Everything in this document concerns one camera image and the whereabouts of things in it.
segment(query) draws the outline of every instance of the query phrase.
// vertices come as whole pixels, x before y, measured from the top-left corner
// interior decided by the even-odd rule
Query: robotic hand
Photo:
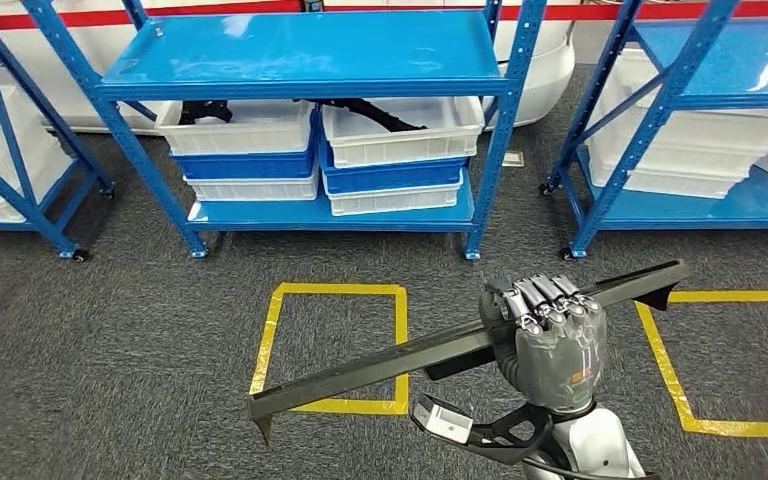
[[[529,399],[491,424],[426,396],[412,413],[429,433],[502,463],[525,464],[526,478],[604,480],[646,476],[619,418],[596,406],[605,365],[605,311],[566,277],[490,282],[479,300],[499,370]],[[511,433],[529,422],[528,440]]]

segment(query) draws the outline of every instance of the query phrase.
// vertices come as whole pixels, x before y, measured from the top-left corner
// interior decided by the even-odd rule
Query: yellow tape square
[[[257,362],[252,375],[249,393],[254,395],[263,391],[266,383],[266,372],[269,368],[269,357],[272,354],[272,344],[275,340],[275,329],[278,327],[278,317],[281,314],[281,303],[287,294],[324,294],[324,295],[392,295],[395,299],[395,343],[408,341],[408,296],[404,287],[399,285],[375,285],[360,283],[282,283],[272,293],[269,301],[269,311],[263,334],[260,337],[260,348],[257,352]],[[357,413],[365,415],[404,415],[408,412],[408,374],[396,377],[392,400],[357,400],[343,398],[325,398],[301,407],[294,408],[297,412],[319,413]]]
[[[695,291],[672,292],[670,303],[719,303],[719,302],[768,302],[768,290],[764,291]],[[652,311],[642,303],[635,303],[637,313],[643,322],[643,330],[655,361],[664,377],[664,383],[673,399],[682,428],[688,432],[709,433],[727,437],[768,437],[768,422],[737,422],[727,420],[704,420],[696,418],[690,409],[690,402],[684,394],[684,389],[678,382],[678,376],[667,355],[667,349],[661,340],[661,335],[655,326]]]

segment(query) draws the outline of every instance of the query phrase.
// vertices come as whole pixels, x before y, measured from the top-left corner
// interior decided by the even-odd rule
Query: shelf upright post
[[[145,182],[148,189],[160,203],[166,215],[184,237],[195,258],[207,255],[207,247],[196,231],[187,225],[187,216],[178,203],[172,190],[166,185],[163,176],[149,159],[137,137],[131,132],[125,119],[119,113],[119,105],[115,101],[101,98],[96,87],[101,84],[101,76],[81,53],[75,40],[57,16],[50,0],[22,0],[28,14],[34,20],[40,32],[54,48],[60,61],[84,91],[90,103],[95,107],[101,119],[110,129],[111,135],[119,143],[122,151],[131,160],[137,173]]]
[[[602,89],[605,88],[608,75],[611,73],[611,69],[614,68],[617,57],[626,42],[628,42],[628,37],[634,26],[634,19],[637,17],[637,12],[640,10],[641,5],[643,5],[643,0],[626,0],[617,13],[617,19],[614,21],[613,28],[611,28],[608,41],[605,42],[605,47],[599,56],[599,62],[596,64],[596,72],[590,78],[590,84],[584,91],[584,100],[578,104],[578,109],[576,109],[572,123],[567,131],[564,145],[561,147],[561,153],[546,181],[549,191],[555,190],[560,186],[561,172],[566,172],[570,165],[572,165],[576,154],[575,150],[582,141],[581,135],[590,122],[590,117],[596,108],[596,102],[599,101],[599,96],[602,94]]]
[[[502,15],[502,0],[486,0],[484,4],[484,18],[487,19],[487,29],[490,30],[490,39],[496,41],[496,30],[499,27],[499,19]]]
[[[637,0],[630,0],[630,2],[627,3],[637,3]],[[602,189],[601,195],[596,199],[582,219],[575,237],[570,242],[569,253],[573,257],[586,256],[585,249],[599,231],[602,221],[610,210],[611,205],[622,192],[625,183],[628,181],[628,171],[637,166],[637,163],[640,162],[646,149],[652,143],[652,140],[654,140],[658,130],[660,130],[667,120],[669,120],[674,109],[675,100],[682,94],[682,92],[684,92],[684,89],[693,78],[694,73],[696,73],[696,70],[702,63],[702,60],[705,58],[711,45],[716,41],[723,28],[725,28],[738,3],[739,0],[712,0],[702,18],[697,22],[696,27],[688,37],[675,61],[669,66],[664,66],[665,69],[667,69],[667,73],[664,75],[661,90],[655,96],[655,100],[652,102],[652,105],[640,122],[640,126],[638,126],[632,136],[622,157],[620,157],[617,167],[614,169],[614,172]],[[626,24],[626,22],[623,21],[623,18],[620,18],[619,20],[620,21],[618,21],[617,24],[625,25],[626,31],[617,33],[625,38],[629,33],[628,30],[633,28],[633,25],[631,23]],[[620,48],[618,49],[613,49],[613,47],[606,48],[603,52],[602,61],[600,61],[600,65],[597,66],[600,74],[602,72],[610,71],[609,67],[613,66],[622,45],[624,45],[624,42],[619,45]],[[595,106],[595,99],[591,97],[594,93],[596,93],[596,98],[598,98],[598,92],[588,92],[588,97],[585,98],[583,105],[590,106],[592,103]],[[592,107],[589,109],[585,108],[584,110],[587,110],[585,112],[586,115],[583,115],[581,119],[576,119],[581,123],[574,123],[571,133],[574,130],[579,129],[583,131],[584,126],[586,126],[587,120],[584,119],[584,116],[587,116],[589,119],[589,113],[592,112]],[[562,157],[559,159],[559,165],[556,165],[553,168],[552,174],[550,175],[549,181],[553,182],[549,184],[550,187],[552,187],[553,184],[556,186],[556,182],[560,178],[560,175],[562,173],[566,174],[569,169],[571,160],[570,158],[565,158],[563,155],[569,155],[569,157],[571,157],[575,154],[575,146],[577,145],[574,145],[574,139],[581,134],[581,131],[578,131],[575,135],[569,135],[567,137],[564,150],[561,152]]]
[[[148,16],[145,13],[142,2],[140,0],[122,0],[122,3],[125,6],[125,13],[131,19],[131,23],[134,24],[137,30],[143,28],[143,25],[148,20]]]
[[[499,186],[499,176],[502,173],[502,161],[511,140],[514,120],[516,119],[519,100],[525,86],[525,76],[531,65],[531,57],[534,53],[534,45],[537,42],[537,34],[543,15],[546,11],[546,0],[526,0],[517,18],[517,30],[511,46],[511,56],[508,62],[508,70],[505,79],[508,88],[494,103],[498,103],[499,118],[496,128],[490,137],[490,148],[484,159],[481,174],[481,185],[478,189],[478,198],[475,203],[475,213],[472,217],[473,228],[467,235],[466,258],[477,260],[480,258],[479,248],[487,227],[487,219]]]

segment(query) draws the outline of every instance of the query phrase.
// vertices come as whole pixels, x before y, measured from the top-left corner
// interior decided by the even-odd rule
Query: robot finger
[[[526,303],[531,307],[541,325],[548,327],[552,323],[557,324],[566,321],[564,314],[554,308],[554,304],[550,304],[549,300],[540,293],[530,280],[517,280],[514,282],[514,286],[522,292]]]

